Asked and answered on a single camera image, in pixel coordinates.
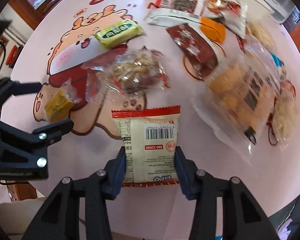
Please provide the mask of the red dark seaweed packet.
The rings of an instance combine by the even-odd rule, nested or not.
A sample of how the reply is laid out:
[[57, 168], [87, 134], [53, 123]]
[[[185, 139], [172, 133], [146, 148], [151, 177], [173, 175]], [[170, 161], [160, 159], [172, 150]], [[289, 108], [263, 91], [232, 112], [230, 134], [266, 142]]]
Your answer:
[[153, 0], [147, 8], [165, 8], [193, 13], [196, 3], [196, 0]]

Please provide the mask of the green candy packet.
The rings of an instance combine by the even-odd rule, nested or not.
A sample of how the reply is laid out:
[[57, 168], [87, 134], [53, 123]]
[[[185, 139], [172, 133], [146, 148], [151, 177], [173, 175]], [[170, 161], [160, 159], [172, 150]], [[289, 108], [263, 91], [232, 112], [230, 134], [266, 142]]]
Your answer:
[[112, 49], [144, 33], [135, 21], [125, 19], [112, 24], [95, 34], [95, 38], [104, 49]]

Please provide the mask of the cream red cracker packet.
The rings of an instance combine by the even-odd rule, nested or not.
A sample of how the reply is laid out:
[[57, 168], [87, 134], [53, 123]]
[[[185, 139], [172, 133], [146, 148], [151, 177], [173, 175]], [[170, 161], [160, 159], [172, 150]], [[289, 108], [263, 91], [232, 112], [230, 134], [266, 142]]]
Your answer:
[[174, 153], [180, 106], [112, 111], [126, 154], [123, 186], [149, 187], [178, 183]]

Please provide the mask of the clear bag orange biscuits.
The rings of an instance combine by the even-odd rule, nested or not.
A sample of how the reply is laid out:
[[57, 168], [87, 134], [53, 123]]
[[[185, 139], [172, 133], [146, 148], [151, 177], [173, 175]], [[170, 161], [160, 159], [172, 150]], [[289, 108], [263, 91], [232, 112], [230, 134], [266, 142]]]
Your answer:
[[271, 70], [256, 57], [238, 55], [213, 70], [193, 106], [215, 136], [250, 163], [276, 94]]

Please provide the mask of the white barcode snack packet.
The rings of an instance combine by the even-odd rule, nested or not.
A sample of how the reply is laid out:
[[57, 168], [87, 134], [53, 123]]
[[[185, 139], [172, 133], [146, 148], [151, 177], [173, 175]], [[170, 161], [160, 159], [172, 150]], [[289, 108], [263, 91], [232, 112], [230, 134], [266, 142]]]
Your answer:
[[198, 15], [167, 8], [158, 8], [152, 10], [147, 16], [146, 22], [150, 25], [157, 25], [167, 28], [183, 23], [188, 23], [189, 25], [193, 23], [201, 24], [201, 20]]

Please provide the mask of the clear mixed nuts packet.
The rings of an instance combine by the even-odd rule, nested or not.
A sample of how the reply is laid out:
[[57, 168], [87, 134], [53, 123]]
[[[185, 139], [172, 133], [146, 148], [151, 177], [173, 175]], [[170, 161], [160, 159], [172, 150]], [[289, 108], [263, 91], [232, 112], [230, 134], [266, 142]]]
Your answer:
[[155, 88], [169, 89], [165, 64], [162, 52], [146, 47], [106, 51], [83, 63], [82, 68], [87, 70], [85, 99], [98, 101], [97, 94], [104, 95], [107, 90], [133, 98]]

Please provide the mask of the pale rice cracker packet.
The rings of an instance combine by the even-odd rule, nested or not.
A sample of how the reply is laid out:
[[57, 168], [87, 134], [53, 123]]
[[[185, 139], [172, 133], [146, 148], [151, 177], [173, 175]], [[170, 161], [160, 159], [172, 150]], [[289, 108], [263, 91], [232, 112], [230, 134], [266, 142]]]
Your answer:
[[271, 33], [260, 23], [248, 22], [249, 31], [272, 54], [277, 54], [277, 46]]

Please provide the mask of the dark red snack packet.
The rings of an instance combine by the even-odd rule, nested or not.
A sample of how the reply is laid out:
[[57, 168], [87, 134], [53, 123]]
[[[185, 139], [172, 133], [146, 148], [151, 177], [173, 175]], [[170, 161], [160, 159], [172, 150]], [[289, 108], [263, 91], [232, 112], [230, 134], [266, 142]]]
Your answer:
[[168, 27], [166, 31], [183, 51], [197, 76], [201, 79], [208, 77], [218, 65], [212, 46], [187, 23]]

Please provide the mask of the orange snack packet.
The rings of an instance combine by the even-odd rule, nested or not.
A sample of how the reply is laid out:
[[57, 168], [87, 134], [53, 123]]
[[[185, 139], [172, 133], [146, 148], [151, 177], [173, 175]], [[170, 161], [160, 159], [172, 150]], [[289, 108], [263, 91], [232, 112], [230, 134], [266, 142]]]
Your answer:
[[226, 37], [225, 25], [209, 18], [200, 17], [201, 32], [210, 40], [223, 43]]

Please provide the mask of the clear rice cake packet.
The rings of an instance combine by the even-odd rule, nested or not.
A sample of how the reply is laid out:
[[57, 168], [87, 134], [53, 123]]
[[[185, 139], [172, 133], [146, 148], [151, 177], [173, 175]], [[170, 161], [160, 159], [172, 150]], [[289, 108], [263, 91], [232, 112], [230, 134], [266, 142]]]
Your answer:
[[296, 89], [289, 80], [281, 81], [280, 94], [275, 98], [274, 109], [267, 122], [271, 146], [285, 151], [296, 132], [298, 118]]

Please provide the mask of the red white snack bag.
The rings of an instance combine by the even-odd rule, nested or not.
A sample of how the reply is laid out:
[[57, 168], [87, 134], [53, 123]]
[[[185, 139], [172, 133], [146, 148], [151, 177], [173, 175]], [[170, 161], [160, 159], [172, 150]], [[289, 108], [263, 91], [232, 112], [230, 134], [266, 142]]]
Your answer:
[[195, 15], [219, 19], [233, 33], [245, 39], [248, 5], [240, 0], [197, 0]]

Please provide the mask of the small yellow snack packet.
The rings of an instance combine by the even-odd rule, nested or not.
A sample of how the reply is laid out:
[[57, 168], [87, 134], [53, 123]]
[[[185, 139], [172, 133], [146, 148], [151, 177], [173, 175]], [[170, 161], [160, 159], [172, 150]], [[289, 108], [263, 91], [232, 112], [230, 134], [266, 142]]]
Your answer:
[[44, 115], [49, 124], [67, 119], [74, 105], [81, 102], [77, 89], [72, 86], [71, 81], [71, 78], [65, 81], [47, 101]]

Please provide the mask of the blue snack packet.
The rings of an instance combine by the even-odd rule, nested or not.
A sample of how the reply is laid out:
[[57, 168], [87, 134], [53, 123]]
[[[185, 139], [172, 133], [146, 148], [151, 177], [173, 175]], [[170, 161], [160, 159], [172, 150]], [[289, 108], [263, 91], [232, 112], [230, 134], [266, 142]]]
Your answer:
[[285, 65], [284, 62], [281, 61], [275, 54], [271, 53], [271, 56], [272, 56], [272, 58], [273, 58], [273, 60], [274, 60], [274, 62], [275, 62], [275, 65], [276, 65], [277, 67], [282, 67], [282, 66]]

